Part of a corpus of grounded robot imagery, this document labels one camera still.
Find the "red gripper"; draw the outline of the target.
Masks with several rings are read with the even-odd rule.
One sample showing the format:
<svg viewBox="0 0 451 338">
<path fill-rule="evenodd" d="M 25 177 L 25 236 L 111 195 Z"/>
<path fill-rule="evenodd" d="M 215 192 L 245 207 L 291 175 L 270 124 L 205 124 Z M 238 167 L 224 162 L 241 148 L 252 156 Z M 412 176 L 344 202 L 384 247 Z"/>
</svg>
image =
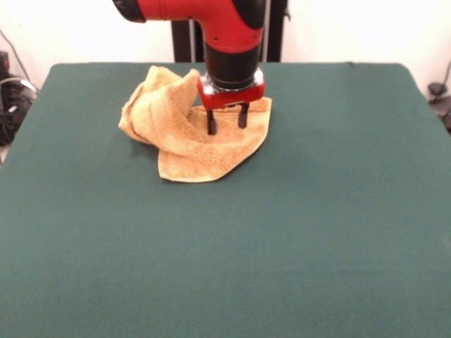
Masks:
<svg viewBox="0 0 451 338">
<path fill-rule="evenodd" d="M 247 126 L 249 104 L 260 100 L 264 95 L 265 82 L 262 72 L 255 72 L 250 86 L 244 89 L 220 89 L 213 85 L 208 74 L 202 75 L 197 83 L 202 105 L 207 114 L 208 135 L 216 134 L 216 120 L 214 110 L 241 104 L 238 115 L 238 127 Z"/>
</svg>

